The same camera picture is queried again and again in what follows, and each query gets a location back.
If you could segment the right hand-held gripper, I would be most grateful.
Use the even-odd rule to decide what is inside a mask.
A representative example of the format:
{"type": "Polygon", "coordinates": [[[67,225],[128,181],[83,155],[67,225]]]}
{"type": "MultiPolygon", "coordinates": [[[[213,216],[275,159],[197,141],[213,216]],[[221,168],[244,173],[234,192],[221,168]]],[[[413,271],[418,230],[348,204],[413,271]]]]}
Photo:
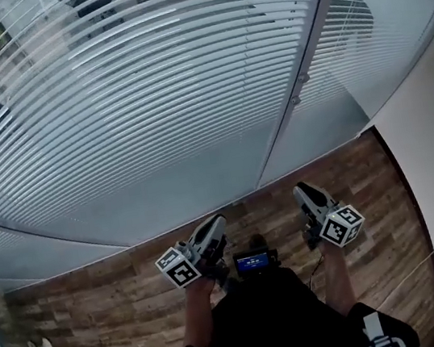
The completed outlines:
{"type": "Polygon", "coordinates": [[[354,207],[346,205],[329,212],[338,202],[325,189],[309,183],[298,182],[292,191],[307,218],[303,236],[310,250],[323,240],[343,248],[357,238],[365,217],[354,207]],[[316,217],[321,216],[325,217],[320,222],[316,217]]]}

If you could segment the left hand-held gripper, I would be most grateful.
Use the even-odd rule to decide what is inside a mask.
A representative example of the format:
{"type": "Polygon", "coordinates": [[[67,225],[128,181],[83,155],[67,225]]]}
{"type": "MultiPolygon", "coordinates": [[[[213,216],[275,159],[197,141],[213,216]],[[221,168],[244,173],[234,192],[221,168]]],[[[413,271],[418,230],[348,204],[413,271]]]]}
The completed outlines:
{"type": "Polygon", "coordinates": [[[228,277],[229,268],[223,260],[227,238],[226,218],[212,215],[196,227],[190,242],[178,241],[155,261],[156,268],[176,287],[186,288],[198,278],[210,278],[220,286],[228,277]]]}

